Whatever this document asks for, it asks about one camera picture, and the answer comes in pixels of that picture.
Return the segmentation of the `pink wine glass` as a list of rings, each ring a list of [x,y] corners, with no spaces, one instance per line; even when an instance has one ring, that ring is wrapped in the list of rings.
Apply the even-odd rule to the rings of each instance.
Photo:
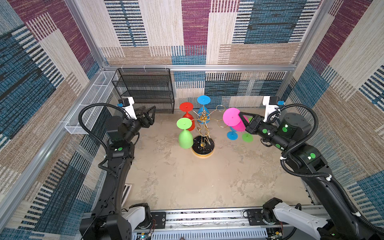
[[[238,110],[237,108],[229,108],[225,110],[223,114],[223,121],[227,126],[233,128],[235,131],[245,132],[246,126],[239,117],[239,113],[240,110]]]

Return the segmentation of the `blue wine glass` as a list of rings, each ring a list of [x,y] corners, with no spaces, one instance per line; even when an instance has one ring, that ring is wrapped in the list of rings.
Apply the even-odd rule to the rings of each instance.
[[[198,114],[201,116],[203,113],[206,115],[210,114],[210,111],[206,108],[206,105],[211,102],[210,97],[208,96],[200,96],[197,98],[197,102],[201,105],[200,109],[198,110]]]
[[[233,127],[230,127],[230,131],[227,133],[227,138],[231,141],[238,139],[237,131]]]

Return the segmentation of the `green wine glass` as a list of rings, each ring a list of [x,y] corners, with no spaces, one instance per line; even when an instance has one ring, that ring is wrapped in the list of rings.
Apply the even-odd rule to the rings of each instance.
[[[246,143],[251,143],[254,140],[253,135],[248,133],[247,131],[244,131],[242,139]]]
[[[177,121],[177,127],[181,129],[179,134],[179,145],[183,149],[189,149],[194,144],[194,137],[189,131],[192,126],[192,121],[189,118],[180,118]]]

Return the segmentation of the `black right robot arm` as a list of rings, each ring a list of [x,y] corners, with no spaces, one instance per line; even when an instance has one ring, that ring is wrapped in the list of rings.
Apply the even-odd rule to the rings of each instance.
[[[358,210],[334,176],[322,153],[308,140],[316,133],[317,114],[302,104],[277,107],[267,117],[239,112],[246,131],[262,138],[265,146],[282,154],[283,170],[301,178],[314,192],[329,218],[317,218],[273,198],[263,206],[266,222],[284,222],[316,240],[382,240],[384,229]]]

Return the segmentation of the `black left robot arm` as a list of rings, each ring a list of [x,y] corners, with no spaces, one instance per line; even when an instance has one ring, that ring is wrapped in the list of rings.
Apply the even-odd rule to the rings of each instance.
[[[83,122],[83,114],[95,107],[109,107],[118,110],[122,116],[113,116],[105,122],[110,142],[107,144],[89,130]],[[81,221],[79,231],[83,240],[129,240],[136,228],[152,229],[154,219],[147,203],[122,207],[125,181],[134,160],[134,137],[140,129],[149,128],[155,122],[156,107],[141,107],[133,119],[124,108],[106,103],[84,107],[78,116],[80,126],[96,139],[106,155],[98,167],[106,171],[100,196],[91,216]]]

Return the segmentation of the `black mesh shelf rack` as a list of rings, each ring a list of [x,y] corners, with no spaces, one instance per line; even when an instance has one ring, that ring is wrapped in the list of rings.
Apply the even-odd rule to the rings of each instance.
[[[156,106],[157,112],[174,112],[174,89],[168,68],[120,68],[116,70],[112,84],[120,99],[134,99],[135,109]]]

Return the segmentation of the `red wine glass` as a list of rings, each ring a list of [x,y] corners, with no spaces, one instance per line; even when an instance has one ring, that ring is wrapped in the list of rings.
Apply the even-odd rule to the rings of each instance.
[[[188,118],[192,121],[192,126],[188,129],[190,132],[195,129],[195,120],[194,120],[194,117],[190,114],[190,112],[193,110],[193,107],[194,107],[193,104],[189,102],[180,104],[180,110],[182,112],[185,112],[183,117]]]

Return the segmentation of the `gold wine glass rack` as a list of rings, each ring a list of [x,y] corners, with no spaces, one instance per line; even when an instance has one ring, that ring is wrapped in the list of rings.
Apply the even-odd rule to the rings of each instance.
[[[206,159],[210,157],[215,150],[215,142],[210,135],[210,128],[208,122],[216,122],[220,128],[228,127],[223,119],[214,119],[211,115],[215,112],[224,113],[227,108],[223,105],[217,105],[213,111],[209,111],[205,105],[202,105],[201,111],[195,112],[196,114],[196,129],[198,135],[194,138],[194,143],[192,145],[192,152],[201,159]]]

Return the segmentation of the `pink white calculator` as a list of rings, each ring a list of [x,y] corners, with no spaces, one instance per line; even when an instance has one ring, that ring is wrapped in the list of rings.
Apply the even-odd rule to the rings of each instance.
[[[125,204],[125,202],[128,199],[129,193],[131,191],[132,185],[131,184],[125,184],[123,189],[123,195],[122,195],[122,206]]]

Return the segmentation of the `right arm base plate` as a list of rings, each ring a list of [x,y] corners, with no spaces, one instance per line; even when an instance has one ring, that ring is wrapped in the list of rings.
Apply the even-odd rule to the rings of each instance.
[[[288,225],[285,222],[280,222],[273,211],[269,209],[247,209],[243,211],[243,217],[249,221],[250,226]]]

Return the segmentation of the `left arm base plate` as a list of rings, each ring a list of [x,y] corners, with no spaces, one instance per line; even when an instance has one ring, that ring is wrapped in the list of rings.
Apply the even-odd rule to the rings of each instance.
[[[150,229],[158,230],[165,229],[167,213],[166,212],[151,212],[152,221],[150,224],[142,224],[135,228],[137,231],[149,231]]]

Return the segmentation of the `aluminium front rail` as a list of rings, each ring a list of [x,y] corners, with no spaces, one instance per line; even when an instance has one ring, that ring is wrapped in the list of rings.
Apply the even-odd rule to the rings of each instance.
[[[321,211],[318,206],[295,208],[279,203],[273,213],[283,226],[250,226],[243,211],[251,208],[187,209],[166,212],[165,229],[133,230],[130,240],[281,240],[297,229],[311,240],[321,238],[321,229],[330,223],[325,218],[310,215],[310,210]]]

